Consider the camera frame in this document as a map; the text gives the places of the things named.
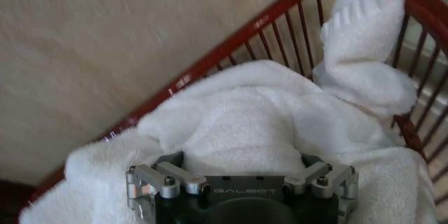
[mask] screw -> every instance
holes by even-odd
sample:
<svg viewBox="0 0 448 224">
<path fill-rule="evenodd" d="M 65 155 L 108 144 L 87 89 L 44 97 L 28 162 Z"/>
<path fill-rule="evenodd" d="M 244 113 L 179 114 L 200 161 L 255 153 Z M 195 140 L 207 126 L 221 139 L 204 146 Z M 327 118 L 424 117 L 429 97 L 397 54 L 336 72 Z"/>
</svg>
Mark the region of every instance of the screw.
<svg viewBox="0 0 448 224">
<path fill-rule="evenodd" d="M 207 195 L 209 192 L 211 192 L 211 187 L 209 187 L 209 184 L 203 184 L 201 185 L 201 189 L 199 191 L 199 194 L 200 195 Z"/>
<path fill-rule="evenodd" d="M 319 177 L 317 185 L 320 185 L 320 186 L 327 186 L 328 185 L 328 178 L 325 176 Z"/>
<path fill-rule="evenodd" d="M 172 186 L 176 183 L 176 179 L 173 176 L 165 176 L 165 185 Z"/>
<path fill-rule="evenodd" d="M 289 184 L 283 184 L 281 192 L 287 198 L 292 196 L 292 187 Z"/>
</svg>

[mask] wall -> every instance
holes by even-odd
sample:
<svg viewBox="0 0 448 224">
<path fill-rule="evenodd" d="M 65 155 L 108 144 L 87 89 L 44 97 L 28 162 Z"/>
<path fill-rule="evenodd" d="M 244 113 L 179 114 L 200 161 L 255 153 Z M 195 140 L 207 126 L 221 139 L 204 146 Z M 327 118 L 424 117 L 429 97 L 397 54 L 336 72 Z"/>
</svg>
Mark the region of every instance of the wall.
<svg viewBox="0 0 448 224">
<path fill-rule="evenodd" d="M 0 178 L 37 184 L 272 1 L 0 0 Z"/>
</svg>

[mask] towel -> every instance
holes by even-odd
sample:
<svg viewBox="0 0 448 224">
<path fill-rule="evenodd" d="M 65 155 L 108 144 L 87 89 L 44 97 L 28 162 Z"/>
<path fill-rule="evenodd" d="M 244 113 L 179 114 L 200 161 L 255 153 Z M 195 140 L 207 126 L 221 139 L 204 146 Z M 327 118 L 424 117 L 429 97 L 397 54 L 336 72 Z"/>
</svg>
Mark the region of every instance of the towel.
<svg viewBox="0 0 448 224">
<path fill-rule="evenodd" d="M 251 62 L 193 84 L 113 141 L 75 151 L 67 180 L 20 221 L 137 223 L 124 172 L 183 150 L 199 175 L 293 175 L 304 170 L 301 153 L 313 153 L 360 172 L 351 223 L 436 223 L 425 163 L 397 140 L 307 78 L 271 61 Z"/>
<path fill-rule="evenodd" d="M 315 69 L 321 87 L 271 61 L 245 63 L 199 81 L 113 141 L 71 153 L 67 180 L 23 211 L 20 222 L 137 223 L 125 205 L 124 172 L 183 150 L 185 169 L 199 175 L 293 175 L 304 170 L 301 153 L 319 155 L 359 171 L 349 223 L 437 223 L 425 163 L 376 118 L 404 113 L 415 90 L 381 63 L 403 0 L 375 1 L 336 2 L 321 32 L 324 63 Z M 364 11 L 352 17 L 347 6 Z M 385 14 L 388 22 L 379 18 Z M 375 26 L 363 22 L 384 26 L 392 35 L 376 36 Z"/>
<path fill-rule="evenodd" d="M 336 0 L 320 38 L 324 61 L 313 70 L 320 87 L 379 118 L 409 111 L 411 79 L 384 64 L 399 35 L 404 0 Z"/>
</svg>

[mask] laundry basket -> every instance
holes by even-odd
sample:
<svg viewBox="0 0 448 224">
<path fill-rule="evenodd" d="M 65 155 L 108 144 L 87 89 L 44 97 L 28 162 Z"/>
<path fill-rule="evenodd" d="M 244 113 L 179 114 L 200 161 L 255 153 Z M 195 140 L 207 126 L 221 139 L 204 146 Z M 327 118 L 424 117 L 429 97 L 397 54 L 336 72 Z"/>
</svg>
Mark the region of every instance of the laundry basket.
<svg viewBox="0 0 448 224">
<path fill-rule="evenodd" d="M 97 140 L 111 141 L 179 90 L 244 61 L 272 59 L 312 79 L 312 68 L 323 58 L 317 35 L 319 24 L 323 25 L 325 15 L 329 15 L 323 5 L 325 1 L 277 0 Z M 444 159 L 448 156 L 448 127 L 444 127 L 448 106 L 443 102 L 448 78 L 448 67 L 444 64 L 448 52 L 448 7 L 440 0 L 405 0 L 405 11 L 396 50 L 388 63 L 415 78 L 423 102 L 409 114 L 395 116 L 391 127 L 400 131 L 408 148 L 419 152 L 428 162 L 432 181 L 439 190 L 436 204 L 443 207 L 448 201 L 448 188 L 443 188 L 443 185 L 448 185 L 448 158 Z M 413 32 L 416 26 L 421 27 L 416 32 L 415 48 L 407 46 L 409 26 Z M 432 51 L 427 54 L 428 47 L 432 47 Z M 61 167 L 41 183 L 29 202 L 63 178 Z"/>
</svg>

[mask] silver metal bracket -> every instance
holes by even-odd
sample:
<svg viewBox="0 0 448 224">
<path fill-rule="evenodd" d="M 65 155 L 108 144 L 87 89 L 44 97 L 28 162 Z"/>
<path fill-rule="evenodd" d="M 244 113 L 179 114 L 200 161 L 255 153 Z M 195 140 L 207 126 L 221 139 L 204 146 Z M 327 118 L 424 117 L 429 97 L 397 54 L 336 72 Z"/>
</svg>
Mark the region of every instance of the silver metal bracket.
<svg viewBox="0 0 448 224">
<path fill-rule="evenodd" d="M 307 186 L 311 182 L 325 175 L 331 166 L 324 162 L 316 162 L 297 176 L 285 176 L 284 183 L 291 188 L 295 195 L 304 194 Z"/>
<path fill-rule="evenodd" d="M 337 165 L 332 171 L 312 181 L 312 192 L 319 198 L 339 198 L 339 224 L 345 224 L 348 215 L 357 207 L 359 173 L 352 166 Z"/>
<path fill-rule="evenodd" d="M 209 185 L 203 176 L 195 176 L 168 162 L 132 166 L 127 171 L 128 207 L 135 211 L 139 220 L 155 223 L 155 196 L 159 193 L 164 199 L 176 198 L 180 185 L 185 192 L 201 195 L 208 192 Z"/>
<path fill-rule="evenodd" d="M 184 186 L 185 192 L 188 194 L 200 195 L 207 190 L 209 190 L 204 176 L 196 176 L 191 174 L 188 171 L 172 165 L 171 163 L 161 162 L 156 164 L 155 169 L 163 174 L 173 176 L 180 181 L 180 184 Z"/>
</svg>

